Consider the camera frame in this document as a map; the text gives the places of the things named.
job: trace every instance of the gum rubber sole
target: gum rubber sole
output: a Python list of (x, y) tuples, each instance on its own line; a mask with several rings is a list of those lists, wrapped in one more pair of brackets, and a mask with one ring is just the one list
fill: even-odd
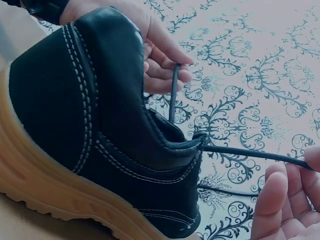
[(9, 72), (0, 72), (0, 192), (54, 218), (94, 219), (120, 240), (167, 240), (123, 198), (72, 173), (32, 141), (13, 109)]

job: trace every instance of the stitched seam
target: stitched seam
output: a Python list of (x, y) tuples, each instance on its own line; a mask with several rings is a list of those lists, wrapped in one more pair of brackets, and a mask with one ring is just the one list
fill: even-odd
[(182, 169), (183, 167), (177, 167), (175, 169), (169, 169), (169, 170), (155, 170), (155, 169), (152, 169), (152, 168), (148, 168), (134, 160), (132, 160), (130, 157), (128, 157), (126, 154), (124, 154), (122, 151), (120, 151), (120, 149), (118, 149), (105, 135), (103, 135), (102, 132), (99, 132), (99, 134), (103, 137), (104, 140), (106, 140), (108, 143), (110, 143), (112, 145), (112, 147), (117, 150), (123, 157), (125, 157), (126, 159), (128, 159), (129, 161), (133, 162), (134, 164), (137, 164), (138, 166), (144, 168), (144, 169), (147, 169), (149, 171), (152, 171), (152, 172), (156, 172), (156, 173), (170, 173), (170, 172), (174, 172), (176, 170), (179, 170), (179, 169)]
[(150, 123), (151, 127), (153, 128), (154, 132), (158, 135), (158, 137), (159, 137), (159, 139), (160, 139), (160, 140), (159, 140), (160, 144), (161, 144), (165, 149), (171, 150), (171, 151), (175, 151), (175, 152), (186, 151), (186, 150), (195, 149), (195, 148), (197, 148), (197, 147), (202, 143), (202, 142), (200, 141), (200, 142), (198, 142), (196, 145), (191, 146), (191, 147), (187, 147), (187, 148), (184, 148), (184, 149), (172, 149), (172, 148), (167, 147), (167, 146), (164, 144), (164, 141), (163, 141), (162, 137), (160, 136), (160, 133), (158, 132), (159, 130), (158, 130), (158, 129), (155, 129), (155, 126), (154, 126), (155, 123), (154, 123), (153, 119), (151, 118), (151, 116), (149, 116), (149, 114), (147, 113), (147, 111), (146, 111), (146, 109), (145, 109), (145, 106), (142, 105), (142, 108), (143, 108), (143, 111), (144, 111), (144, 114), (145, 114), (146, 118), (149, 120), (149, 123)]
[(99, 100), (99, 89), (98, 89), (98, 78), (97, 78), (97, 75), (96, 75), (96, 70), (94, 68), (94, 63), (92, 62), (92, 58), (91, 58), (91, 56), (89, 54), (89, 51), (88, 51), (88, 48), (87, 48), (87, 45), (85, 43), (84, 38), (82, 37), (82, 35), (79, 32), (78, 28), (75, 25), (73, 25), (73, 27), (74, 27), (74, 30), (76, 31), (76, 33), (80, 36), (80, 39), (81, 39), (82, 44), (84, 46), (84, 50), (87, 53), (87, 56), (88, 56), (88, 59), (89, 59), (89, 63), (91, 65), (91, 68), (92, 68), (92, 71), (93, 71), (95, 94), (96, 94), (95, 95), (95, 100), (96, 100), (95, 106), (97, 107), (98, 106), (98, 100)]
[(160, 218), (160, 219), (167, 219), (167, 220), (175, 221), (175, 222), (178, 222), (178, 223), (186, 225), (188, 229), (190, 229), (191, 226), (194, 224), (194, 222), (193, 223), (189, 223), (187, 221), (184, 221), (183, 219), (179, 219), (179, 218), (175, 218), (175, 217), (171, 217), (171, 216), (158, 215), (158, 214), (149, 214), (149, 213), (142, 213), (142, 215), (145, 216), (145, 217), (153, 217), (153, 218)]
[(167, 212), (167, 213), (175, 213), (175, 214), (180, 214), (181, 216), (187, 218), (188, 220), (190, 221), (195, 221), (197, 217), (195, 218), (191, 218), (191, 217), (188, 217), (187, 215), (181, 213), (181, 212), (178, 212), (178, 211), (173, 211), (173, 210), (162, 210), (162, 209), (141, 209), (141, 208), (137, 208), (140, 212), (145, 212), (147, 213), (146, 211), (155, 211), (155, 212)]
[(73, 43), (73, 40), (71, 38), (68, 26), (64, 26), (62, 28), (63, 37), (66, 43), (66, 47), (68, 49), (72, 64), (74, 66), (74, 71), (77, 76), (77, 80), (79, 82), (79, 87), (82, 95), (82, 102), (83, 102), (83, 123), (84, 123), (84, 141), (82, 145), (82, 150), (80, 153), (79, 160), (77, 161), (74, 169), (72, 170), (75, 173), (79, 173), (81, 169), (83, 168), (84, 164), (86, 163), (86, 160), (89, 156), (89, 151), (91, 149), (92, 145), (92, 116), (91, 116), (91, 107), (90, 107), (90, 99), (88, 97), (88, 89), (87, 89), (87, 82), (85, 80), (85, 75), (83, 72), (83, 67), (80, 63), (80, 60), (78, 58), (75, 45)]
[(147, 181), (147, 182), (151, 182), (151, 183), (157, 183), (157, 184), (175, 184), (175, 183), (179, 183), (182, 180), (184, 180), (192, 171), (192, 169), (195, 167), (196, 163), (197, 163), (197, 157), (194, 158), (192, 164), (190, 164), (190, 166), (188, 167), (188, 169), (185, 171), (185, 173), (174, 180), (159, 180), (159, 179), (155, 179), (155, 178), (151, 178), (151, 177), (146, 177), (146, 176), (142, 176), (138, 173), (135, 173), (133, 171), (131, 171), (130, 169), (126, 168), (125, 166), (123, 166), (120, 162), (118, 162), (105, 148), (104, 146), (102, 146), (99, 142), (99, 140), (96, 141), (97, 145), (95, 146), (95, 148), (97, 148), (97, 150), (102, 154), (102, 156), (108, 160), (112, 165), (114, 165), (117, 169), (119, 169), (120, 171), (122, 171), (123, 173), (135, 178), (135, 179), (139, 179), (142, 181)]

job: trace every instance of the damask pattern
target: damask pattern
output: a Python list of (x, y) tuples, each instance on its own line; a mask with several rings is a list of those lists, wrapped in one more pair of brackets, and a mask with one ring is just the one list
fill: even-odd
[[(140, 0), (196, 60), (175, 123), (210, 145), (302, 158), (320, 144), (320, 8), (312, 0)], [(48, 33), (57, 27), (40, 25)], [(170, 95), (149, 107), (168, 117)], [(200, 181), (258, 193), (271, 160), (204, 154)], [(255, 198), (200, 189), (203, 240), (250, 238)]]

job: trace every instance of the black leather shoe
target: black leather shoe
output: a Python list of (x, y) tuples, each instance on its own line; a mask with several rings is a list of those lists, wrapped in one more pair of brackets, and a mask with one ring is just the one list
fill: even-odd
[(146, 109), (143, 62), (139, 30), (112, 7), (12, 62), (0, 75), (0, 191), (121, 240), (191, 236), (207, 136), (186, 141)]

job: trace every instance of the shoelace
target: shoelace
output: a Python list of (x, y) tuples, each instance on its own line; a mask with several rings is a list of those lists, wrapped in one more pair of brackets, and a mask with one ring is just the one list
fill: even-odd
[[(178, 63), (175, 66), (173, 71), (171, 99), (169, 104), (169, 122), (172, 124), (175, 123), (175, 119), (174, 119), (175, 112), (176, 112), (175, 104), (176, 104), (176, 98), (177, 98), (177, 92), (178, 92), (178, 74), (180, 69), (181, 69), (181, 64)], [(153, 94), (150, 94), (149, 96), (146, 97), (146, 99), (148, 100), (152, 96)], [(205, 146), (202, 149), (202, 151), (220, 153), (220, 154), (247, 156), (247, 157), (253, 157), (253, 158), (260, 158), (260, 159), (271, 159), (276, 161), (282, 161), (285, 163), (295, 164), (303, 168), (313, 170), (305, 161), (302, 161), (293, 157), (288, 157), (288, 156), (283, 156), (283, 155), (278, 155), (273, 153), (239, 149), (239, 148), (226, 147), (226, 146), (212, 146), (212, 145)], [(240, 191), (231, 191), (231, 190), (226, 190), (223, 188), (215, 188), (215, 187), (211, 187), (209, 185), (203, 185), (203, 184), (198, 184), (197, 187), (198, 189), (211, 190), (219, 193), (242, 196), (242, 197), (258, 197), (259, 195), (259, 193), (257, 194), (257, 193), (246, 193), (246, 192), (240, 192)]]

